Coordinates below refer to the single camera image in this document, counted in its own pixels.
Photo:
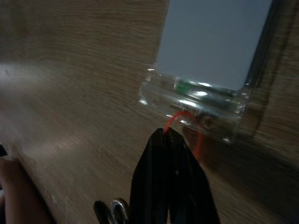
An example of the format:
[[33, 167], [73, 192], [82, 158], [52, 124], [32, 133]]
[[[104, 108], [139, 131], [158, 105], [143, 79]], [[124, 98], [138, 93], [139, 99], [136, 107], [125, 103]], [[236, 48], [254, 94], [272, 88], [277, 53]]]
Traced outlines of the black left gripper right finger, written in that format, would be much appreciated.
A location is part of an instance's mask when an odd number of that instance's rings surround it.
[[220, 224], [208, 179], [183, 136], [166, 133], [170, 159], [170, 219], [172, 224]]

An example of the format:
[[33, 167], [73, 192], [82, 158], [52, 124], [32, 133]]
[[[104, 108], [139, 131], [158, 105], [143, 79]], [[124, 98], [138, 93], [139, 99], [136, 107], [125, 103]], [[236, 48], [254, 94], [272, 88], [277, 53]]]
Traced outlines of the clear plastic card holder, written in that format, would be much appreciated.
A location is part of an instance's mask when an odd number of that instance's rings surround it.
[[281, 0], [169, 0], [140, 104], [225, 143], [259, 80]]

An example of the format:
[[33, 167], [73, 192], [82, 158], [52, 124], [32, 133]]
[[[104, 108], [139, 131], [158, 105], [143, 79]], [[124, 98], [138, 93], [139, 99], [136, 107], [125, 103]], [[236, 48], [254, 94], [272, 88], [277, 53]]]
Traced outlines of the bare human hand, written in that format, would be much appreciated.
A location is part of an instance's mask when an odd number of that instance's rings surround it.
[[0, 217], [5, 224], [52, 224], [51, 217], [36, 195], [21, 165], [0, 158]]

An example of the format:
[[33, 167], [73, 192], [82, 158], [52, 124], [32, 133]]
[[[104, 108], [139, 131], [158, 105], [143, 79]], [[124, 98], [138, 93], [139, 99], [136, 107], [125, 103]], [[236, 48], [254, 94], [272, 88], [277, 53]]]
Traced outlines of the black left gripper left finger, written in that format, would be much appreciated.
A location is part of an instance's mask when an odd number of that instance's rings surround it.
[[167, 149], [162, 128], [149, 137], [134, 170], [129, 224], [165, 224], [168, 215]]

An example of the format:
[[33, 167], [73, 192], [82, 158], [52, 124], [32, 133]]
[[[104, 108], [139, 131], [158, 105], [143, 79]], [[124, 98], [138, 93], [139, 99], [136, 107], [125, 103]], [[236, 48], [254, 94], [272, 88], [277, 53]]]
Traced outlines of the black key fob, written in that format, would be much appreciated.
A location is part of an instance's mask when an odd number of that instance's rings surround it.
[[100, 200], [95, 201], [93, 204], [93, 209], [99, 224], [112, 223], [111, 212], [103, 201]]

